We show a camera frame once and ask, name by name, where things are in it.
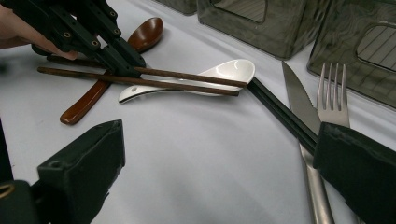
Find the white table surface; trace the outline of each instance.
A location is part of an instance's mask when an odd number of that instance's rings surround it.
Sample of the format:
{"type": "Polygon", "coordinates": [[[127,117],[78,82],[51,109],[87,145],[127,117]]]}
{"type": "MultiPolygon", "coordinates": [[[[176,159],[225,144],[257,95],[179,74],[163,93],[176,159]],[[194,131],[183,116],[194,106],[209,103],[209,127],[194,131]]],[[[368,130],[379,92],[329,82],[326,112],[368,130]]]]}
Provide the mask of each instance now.
{"type": "MultiPolygon", "coordinates": [[[[161,42],[143,54],[148,66],[198,74],[233,59],[256,65],[256,77],[289,105],[281,62],[153,1],[109,0],[122,36],[151,17],[163,19],[161,42]]],[[[287,64],[315,103],[318,78],[306,71],[312,45],[287,64]]],[[[248,90],[238,97],[158,93],[124,105],[114,84],[74,126],[59,121],[94,80],[53,77],[30,46],[0,50],[0,116],[15,179],[31,184],[36,167],[91,127],[122,119],[126,165],[93,223],[310,223],[298,142],[248,90]]],[[[396,112],[348,93],[351,128],[396,148],[396,112]]],[[[328,186],[337,223],[354,223],[328,186]]]]}

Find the wooden chopstick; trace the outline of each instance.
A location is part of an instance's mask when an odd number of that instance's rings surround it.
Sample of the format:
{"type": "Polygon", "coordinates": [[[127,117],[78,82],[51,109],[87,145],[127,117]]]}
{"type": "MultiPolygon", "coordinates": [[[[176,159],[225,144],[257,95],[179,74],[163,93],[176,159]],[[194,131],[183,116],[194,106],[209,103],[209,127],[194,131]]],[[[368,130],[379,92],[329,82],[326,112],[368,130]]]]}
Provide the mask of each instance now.
{"type": "Polygon", "coordinates": [[[239,94],[239,91],[227,91],[227,90],[208,88],[208,87],[199,87],[199,86],[184,85],[184,84],[177,84],[170,82],[147,80],[136,77],[117,77],[117,76],[109,76],[109,75],[100,75],[95,73],[85,73],[85,72],[63,70],[63,69],[56,69],[49,67],[38,67],[37,71],[39,73],[45,73],[45,74],[61,76],[61,77],[95,78],[108,82],[118,82],[129,85],[152,86],[152,87],[160,87],[160,88],[174,89],[180,91],[198,91],[198,92],[212,93],[218,95],[229,95],[229,96],[237,96],[239,94]]]}
{"type": "MultiPolygon", "coordinates": [[[[59,56],[49,56],[49,57],[47,57],[47,59],[53,63],[73,64],[73,65],[80,65],[80,66],[104,68],[100,63],[95,62],[95,61],[87,61],[87,60],[81,60],[81,59],[75,59],[74,61],[70,61],[70,60],[67,60],[67,59],[59,57],[59,56]]],[[[187,80],[193,80],[193,81],[216,83],[216,84],[226,85],[226,86],[235,86],[235,87],[240,87],[240,88],[245,88],[248,85],[246,82],[243,82],[243,81],[235,81],[235,80],[218,78],[218,77],[204,77],[204,76],[192,75],[192,74],[187,74],[187,73],[163,71],[163,70],[145,68],[145,67],[134,67],[134,70],[138,71],[141,74],[152,75],[152,76],[157,76],[157,77],[174,77],[174,78],[181,78],[181,79],[187,79],[187,80]]]]}

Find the utensil holder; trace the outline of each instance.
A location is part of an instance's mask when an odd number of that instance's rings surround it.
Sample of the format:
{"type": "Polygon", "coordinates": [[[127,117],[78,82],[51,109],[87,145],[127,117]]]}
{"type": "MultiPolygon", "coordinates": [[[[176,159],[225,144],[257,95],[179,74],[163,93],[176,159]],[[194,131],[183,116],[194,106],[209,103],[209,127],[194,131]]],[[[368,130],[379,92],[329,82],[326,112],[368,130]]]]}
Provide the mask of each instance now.
{"type": "Polygon", "coordinates": [[[318,33],[308,70],[346,65],[347,86],[396,108],[396,2],[334,0],[318,33]]]}
{"type": "Polygon", "coordinates": [[[329,0],[199,0],[199,22],[287,60],[312,42],[329,0]]]}
{"type": "Polygon", "coordinates": [[[194,14],[197,11],[197,0],[154,0],[171,7],[185,15],[194,14]]]}

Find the stainless steel knife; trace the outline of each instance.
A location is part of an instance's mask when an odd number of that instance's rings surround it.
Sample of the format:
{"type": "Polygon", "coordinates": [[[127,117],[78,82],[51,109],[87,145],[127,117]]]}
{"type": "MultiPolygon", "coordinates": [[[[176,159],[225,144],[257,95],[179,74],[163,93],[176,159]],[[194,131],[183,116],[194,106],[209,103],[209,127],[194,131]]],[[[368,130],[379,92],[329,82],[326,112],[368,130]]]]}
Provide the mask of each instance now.
{"type": "MultiPolygon", "coordinates": [[[[291,111],[315,134],[319,133],[320,118],[318,111],[312,106],[304,86],[291,70],[282,62],[286,89],[291,111]]],[[[300,144],[300,150],[305,162],[305,177],[311,203],[312,217],[316,224],[334,223],[332,210],[327,198],[326,189],[320,173],[312,166],[313,156],[300,144]]]]}

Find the brown wooden spoon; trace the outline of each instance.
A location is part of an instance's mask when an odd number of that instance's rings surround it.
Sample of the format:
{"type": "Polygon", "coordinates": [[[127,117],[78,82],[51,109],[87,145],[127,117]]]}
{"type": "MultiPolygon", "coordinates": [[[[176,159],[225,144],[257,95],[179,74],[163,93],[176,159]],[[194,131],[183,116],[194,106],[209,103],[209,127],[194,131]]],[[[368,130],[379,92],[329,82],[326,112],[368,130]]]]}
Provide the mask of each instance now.
{"type": "MultiPolygon", "coordinates": [[[[163,34],[163,21],[161,18],[151,18],[143,22],[129,37],[128,43],[138,52],[142,53],[158,43],[163,34]]],[[[96,83],[60,117],[64,124],[73,125],[79,122],[100,97],[105,93],[110,82],[98,80],[96,83]]]]}

